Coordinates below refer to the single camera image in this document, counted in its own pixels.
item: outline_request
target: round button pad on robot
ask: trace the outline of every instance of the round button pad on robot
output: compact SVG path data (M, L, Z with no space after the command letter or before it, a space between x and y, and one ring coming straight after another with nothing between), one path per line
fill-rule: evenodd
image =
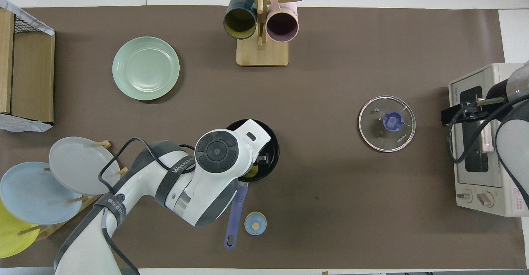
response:
M223 130L211 132L198 141L195 153L198 164L206 171L225 172L236 162L237 140Z

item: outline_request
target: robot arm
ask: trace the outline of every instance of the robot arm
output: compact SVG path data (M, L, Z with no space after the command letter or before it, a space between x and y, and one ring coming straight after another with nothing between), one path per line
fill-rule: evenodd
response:
M250 170L268 141L270 135L248 120L234 132L216 129L202 136L196 162L171 141L153 144L153 153L170 169L142 151L114 186L117 192L102 196L98 203L104 207L95 206L62 245L55 274L120 275L102 228L112 236L142 196L153 196L192 226L214 222L235 196L237 178ZM194 164L193 172L184 173Z

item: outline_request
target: pink mug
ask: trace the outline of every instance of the pink mug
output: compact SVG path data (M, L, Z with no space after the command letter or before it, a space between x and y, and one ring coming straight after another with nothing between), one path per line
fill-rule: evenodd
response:
M266 17L266 33L272 40L286 43L296 37L299 29L296 2L270 0Z

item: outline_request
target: warning label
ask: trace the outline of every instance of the warning label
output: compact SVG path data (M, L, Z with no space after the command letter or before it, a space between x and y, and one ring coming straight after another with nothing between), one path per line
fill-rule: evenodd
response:
M524 210L524 198L518 187L512 187L512 210L522 212Z

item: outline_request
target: mug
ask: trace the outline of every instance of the mug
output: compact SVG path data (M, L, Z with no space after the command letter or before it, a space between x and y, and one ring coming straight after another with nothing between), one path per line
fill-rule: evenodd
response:
M286 43L296 37L299 30L296 2L279 3L270 0L266 18L266 33L272 40Z
M236 39L252 36L257 28L255 0L231 0L224 15L224 29Z

